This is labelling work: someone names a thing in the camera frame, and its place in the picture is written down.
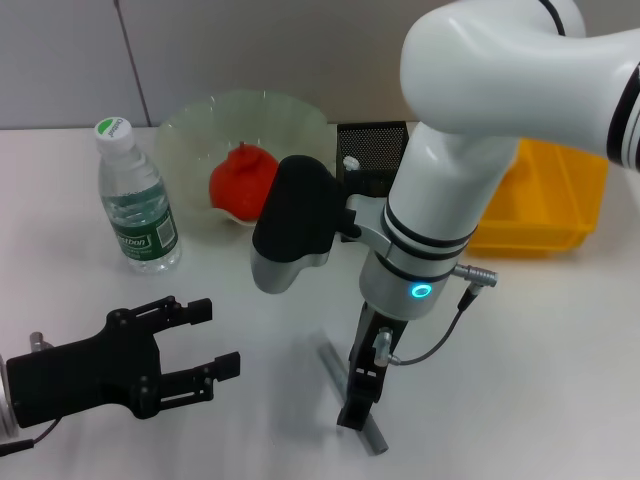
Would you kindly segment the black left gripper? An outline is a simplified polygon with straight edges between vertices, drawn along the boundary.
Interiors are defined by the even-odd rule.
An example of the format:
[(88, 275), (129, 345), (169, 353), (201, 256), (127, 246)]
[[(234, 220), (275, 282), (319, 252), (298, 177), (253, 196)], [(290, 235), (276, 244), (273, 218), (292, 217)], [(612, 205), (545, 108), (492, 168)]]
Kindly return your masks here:
[(107, 404), (148, 419), (160, 411), (161, 368), (153, 334), (213, 319), (209, 298), (174, 296), (116, 309), (96, 335), (7, 361), (10, 403), (22, 428)]

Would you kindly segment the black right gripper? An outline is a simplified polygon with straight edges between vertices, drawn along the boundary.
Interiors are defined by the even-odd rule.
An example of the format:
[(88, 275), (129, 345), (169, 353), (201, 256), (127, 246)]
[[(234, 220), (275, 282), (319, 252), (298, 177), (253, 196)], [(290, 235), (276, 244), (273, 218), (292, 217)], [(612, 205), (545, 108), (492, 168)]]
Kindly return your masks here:
[[(373, 403), (378, 403), (387, 367), (375, 365), (374, 340), (381, 329), (391, 332), (393, 353), (408, 323), (377, 312), (365, 302), (362, 306), (356, 337), (349, 360), (346, 400), (338, 416), (338, 424), (355, 431), (364, 428)], [(241, 356), (232, 352), (212, 362), (191, 369), (161, 374), (157, 380), (144, 381), (140, 388), (141, 409), (173, 409), (214, 398), (213, 383), (240, 375)]]

